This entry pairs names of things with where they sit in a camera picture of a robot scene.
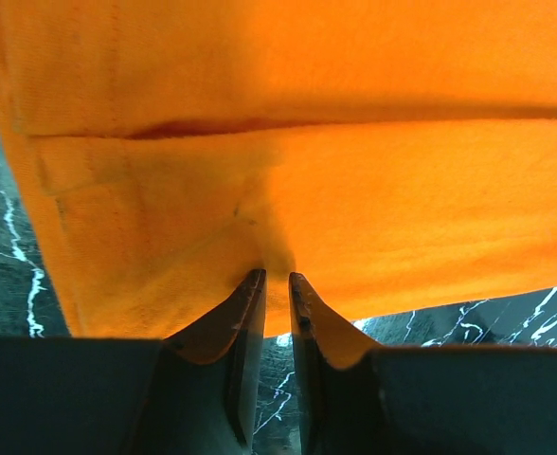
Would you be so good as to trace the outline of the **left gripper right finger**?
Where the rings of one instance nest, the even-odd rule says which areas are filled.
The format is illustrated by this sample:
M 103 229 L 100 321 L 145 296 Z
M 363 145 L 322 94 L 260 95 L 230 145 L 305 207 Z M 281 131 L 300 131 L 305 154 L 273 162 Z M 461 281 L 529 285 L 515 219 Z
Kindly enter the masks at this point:
M 380 344 L 335 312 L 304 275 L 289 276 L 303 454 L 387 454 L 373 353 Z

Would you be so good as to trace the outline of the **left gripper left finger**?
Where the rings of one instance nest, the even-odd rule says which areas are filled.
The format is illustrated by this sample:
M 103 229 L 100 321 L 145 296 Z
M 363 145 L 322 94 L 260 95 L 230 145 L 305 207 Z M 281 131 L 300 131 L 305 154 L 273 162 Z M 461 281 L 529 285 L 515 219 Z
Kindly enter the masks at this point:
M 249 454 L 265 322 L 266 272 L 161 343 L 133 454 Z

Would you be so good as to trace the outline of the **orange t shirt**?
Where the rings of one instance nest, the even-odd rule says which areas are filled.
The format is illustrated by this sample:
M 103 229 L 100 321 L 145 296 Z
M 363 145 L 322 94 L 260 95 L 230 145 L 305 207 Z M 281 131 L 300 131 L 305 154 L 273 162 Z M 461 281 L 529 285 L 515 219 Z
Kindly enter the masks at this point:
M 0 138 L 75 337 L 557 285 L 557 1 L 0 1 Z

